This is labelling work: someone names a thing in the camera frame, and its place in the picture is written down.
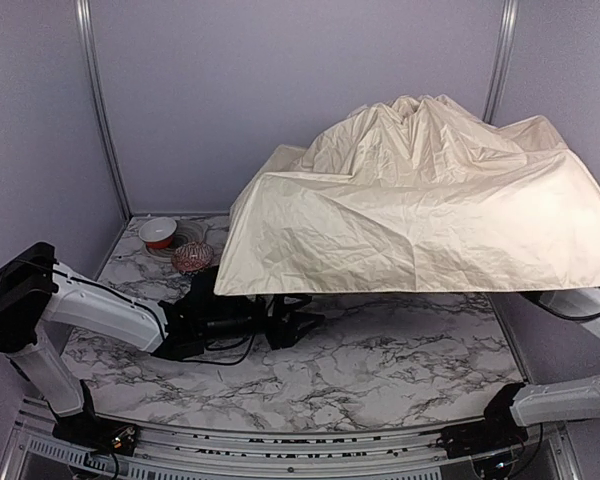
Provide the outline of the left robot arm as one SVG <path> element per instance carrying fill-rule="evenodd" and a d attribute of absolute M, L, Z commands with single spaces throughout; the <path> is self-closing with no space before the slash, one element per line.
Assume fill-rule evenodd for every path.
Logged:
<path fill-rule="evenodd" d="M 174 303 L 126 296 L 58 262 L 39 242 L 0 268 L 0 353 L 46 400 L 54 437 L 101 454 L 130 456 L 139 428 L 96 414 L 86 383 L 61 360 L 43 327 L 59 323 L 117 339 L 162 360 L 200 363 L 217 341 L 266 338 L 273 350 L 295 346 L 325 318 L 306 311 L 307 294 L 217 296 L 218 270 L 191 278 Z"/>

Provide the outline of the red patterned bowl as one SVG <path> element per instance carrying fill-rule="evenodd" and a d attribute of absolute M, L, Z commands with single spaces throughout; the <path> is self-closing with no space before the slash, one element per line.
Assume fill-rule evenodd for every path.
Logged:
<path fill-rule="evenodd" d="M 189 242 L 178 247 L 172 255 L 172 266 L 182 274 L 193 274 L 209 267 L 214 258 L 213 248 L 205 242 Z"/>

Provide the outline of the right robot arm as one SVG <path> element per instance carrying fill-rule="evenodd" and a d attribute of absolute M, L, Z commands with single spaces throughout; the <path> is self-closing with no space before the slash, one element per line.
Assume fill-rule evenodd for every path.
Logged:
<path fill-rule="evenodd" d="M 600 339 L 600 287 L 528 291 L 525 300 Z M 550 384 L 510 383 L 487 404 L 480 421 L 446 427 L 436 445 L 449 458 L 522 446 L 527 429 L 556 421 L 600 419 L 600 374 Z"/>

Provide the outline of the cream and black umbrella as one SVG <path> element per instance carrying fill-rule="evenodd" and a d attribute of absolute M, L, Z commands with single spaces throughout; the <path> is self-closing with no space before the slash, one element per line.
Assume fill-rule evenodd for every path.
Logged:
<path fill-rule="evenodd" d="M 600 286 L 600 186 L 554 126 L 446 96 L 277 147 L 230 210 L 220 296 Z"/>

